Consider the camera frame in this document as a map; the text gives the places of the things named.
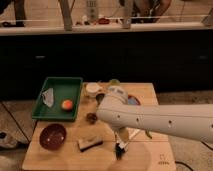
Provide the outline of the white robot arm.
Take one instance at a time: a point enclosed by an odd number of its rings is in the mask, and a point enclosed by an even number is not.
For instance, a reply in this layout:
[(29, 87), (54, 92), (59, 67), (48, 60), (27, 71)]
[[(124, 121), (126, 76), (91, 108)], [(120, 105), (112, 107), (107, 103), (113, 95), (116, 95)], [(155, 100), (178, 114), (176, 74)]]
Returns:
[(128, 94), (110, 86), (98, 106), (98, 119), (113, 130), (129, 127), (213, 143), (213, 104), (128, 105)]

